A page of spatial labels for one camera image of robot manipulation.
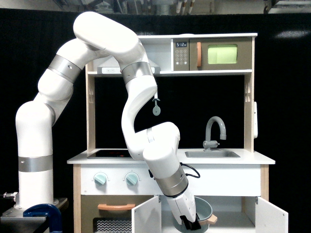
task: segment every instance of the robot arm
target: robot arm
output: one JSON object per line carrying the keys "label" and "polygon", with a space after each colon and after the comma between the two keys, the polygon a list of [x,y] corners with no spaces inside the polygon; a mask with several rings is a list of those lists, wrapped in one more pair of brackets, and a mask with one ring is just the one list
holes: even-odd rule
{"label": "robot arm", "polygon": [[136,133],[138,111],[157,91],[145,49],[130,29],[94,12],[82,13],[73,25],[77,39],[57,52],[38,83],[34,101],[16,115],[19,156],[19,201],[22,208],[53,203],[52,126],[67,105],[73,83],[90,61],[112,55],[119,62],[128,100],[122,114],[123,135],[131,156],[145,160],[179,224],[193,223],[194,196],[176,157],[178,128],[166,122]]}
{"label": "robot arm", "polygon": [[180,140],[178,128],[171,122],[165,122],[137,133],[134,129],[137,113],[157,92],[146,51],[137,35],[93,12],[79,15],[73,29],[77,38],[107,51],[119,62],[128,92],[121,126],[129,153],[136,160],[146,161],[161,191],[167,196],[177,222],[182,224],[183,220],[192,230],[200,229],[194,196],[188,189],[188,179],[176,156]]}

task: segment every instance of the green microwave window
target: green microwave window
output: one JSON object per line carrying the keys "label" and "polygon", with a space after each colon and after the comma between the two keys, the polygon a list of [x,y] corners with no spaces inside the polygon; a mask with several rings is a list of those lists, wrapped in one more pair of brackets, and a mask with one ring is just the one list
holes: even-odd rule
{"label": "green microwave window", "polygon": [[235,64],[237,53],[237,45],[209,45],[207,60],[209,64]]}

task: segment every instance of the black cooktop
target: black cooktop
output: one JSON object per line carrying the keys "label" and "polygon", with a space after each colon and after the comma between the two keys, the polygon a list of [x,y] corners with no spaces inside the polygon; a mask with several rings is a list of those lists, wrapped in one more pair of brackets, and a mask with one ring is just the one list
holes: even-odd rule
{"label": "black cooktop", "polygon": [[128,150],[99,150],[90,156],[88,159],[103,159],[103,158],[131,158]]}

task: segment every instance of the gray faucet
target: gray faucet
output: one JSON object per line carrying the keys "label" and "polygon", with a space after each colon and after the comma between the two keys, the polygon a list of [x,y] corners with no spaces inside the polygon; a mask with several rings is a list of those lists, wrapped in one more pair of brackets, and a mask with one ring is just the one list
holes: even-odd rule
{"label": "gray faucet", "polygon": [[212,125],[214,122],[217,122],[220,128],[220,139],[221,140],[226,140],[226,131],[225,131],[225,124],[223,120],[221,120],[220,117],[218,116],[213,116],[211,119],[208,120],[207,125],[206,125],[206,136],[205,136],[205,141],[203,142],[203,147],[205,148],[204,151],[210,150],[210,148],[216,148],[218,147],[219,143],[217,141],[211,141],[210,140],[210,131],[212,129]]}

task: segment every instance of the orange handle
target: orange handle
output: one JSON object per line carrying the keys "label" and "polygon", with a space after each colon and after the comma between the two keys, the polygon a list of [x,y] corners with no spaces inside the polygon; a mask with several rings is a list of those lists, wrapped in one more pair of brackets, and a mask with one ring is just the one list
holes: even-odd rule
{"label": "orange handle", "polygon": [[197,67],[201,67],[201,58],[202,58],[202,54],[201,54],[201,42],[198,42],[196,44],[196,48],[197,48],[197,51],[198,51],[198,64],[197,64]]}
{"label": "orange handle", "polygon": [[214,225],[217,222],[217,217],[215,215],[212,215],[211,217],[209,217],[208,219],[200,222],[200,225],[203,226],[205,224],[211,224]]}
{"label": "orange handle", "polygon": [[106,205],[106,204],[99,204],[99,210],[131,210],[135,207],[135,204],[127,204],[127,205]]}

